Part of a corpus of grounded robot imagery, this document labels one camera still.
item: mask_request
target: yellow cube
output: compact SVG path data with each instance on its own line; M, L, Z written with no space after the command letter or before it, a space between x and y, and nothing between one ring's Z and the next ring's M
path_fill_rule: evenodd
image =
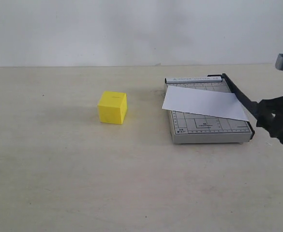
M105 91L97 107L101 122L123 124L127 112L126 93Z

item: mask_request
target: ruler scale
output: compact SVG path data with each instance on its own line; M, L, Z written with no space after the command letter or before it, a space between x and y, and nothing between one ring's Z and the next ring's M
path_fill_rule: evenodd
M165 79L166 90L168 86L230 92L225 79L220 76L171 77ZM247 121L176 111L168 111L168 116L170 132L176 144L244 143L253 136L253 129Z

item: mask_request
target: white wall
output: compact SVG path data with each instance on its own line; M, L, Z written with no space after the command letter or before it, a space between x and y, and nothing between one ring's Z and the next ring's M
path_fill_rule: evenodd
M283 0L0 0L0 66L274 62Z

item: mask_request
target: table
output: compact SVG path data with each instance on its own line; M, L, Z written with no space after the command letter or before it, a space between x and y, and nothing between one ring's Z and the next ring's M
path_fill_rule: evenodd
M0 68L0 231L283 232L279 141L172 144L164 78L218 73L283 95L273 64ZM104 90L127 93L123 125L99 122Z

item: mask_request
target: white paper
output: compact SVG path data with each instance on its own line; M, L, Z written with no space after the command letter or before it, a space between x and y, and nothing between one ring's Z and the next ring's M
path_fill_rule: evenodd
M248 121L234 93L168 86L163 109Z

